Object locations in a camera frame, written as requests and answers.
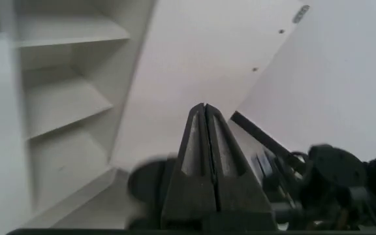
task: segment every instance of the black mechanical part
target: black mechanical part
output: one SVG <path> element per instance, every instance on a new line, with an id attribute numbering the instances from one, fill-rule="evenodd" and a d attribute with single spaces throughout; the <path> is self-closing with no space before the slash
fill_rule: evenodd
<path id="1" fill-rule="evenodd" d="M 223 115 L 209 104 L 205 110 L 218 211 L 204 221 L 207 230 L 276 230 L 270 203 Z"/>
<path id="2" fill-rule="evenodd" d="M 201 219 L 217 211 L 203 104 L 189 112 L 161 214 L 162 229 L 202 228 Z"/>

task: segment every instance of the white shelf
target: white shelf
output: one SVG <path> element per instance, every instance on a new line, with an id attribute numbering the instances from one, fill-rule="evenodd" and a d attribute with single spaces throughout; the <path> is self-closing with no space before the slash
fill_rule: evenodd
<path id="1" fill-rule="evenodd" d="M 85 1 L 22 1 L 18 46 L 44 46 L 129 38 L 128 32 Z"/>
<path id="2" fill-rule="evenodd" d="M 79 126 L 31 141 L 31 156 L 36 213 L 55 206 L 110 170 L 105 152 Z"/>
<path id="3" fill-rule="evenodd" d="M 112 107 L 89 82 L 66 66 L 25 71 L 23 76 L 30 138 Z"/>

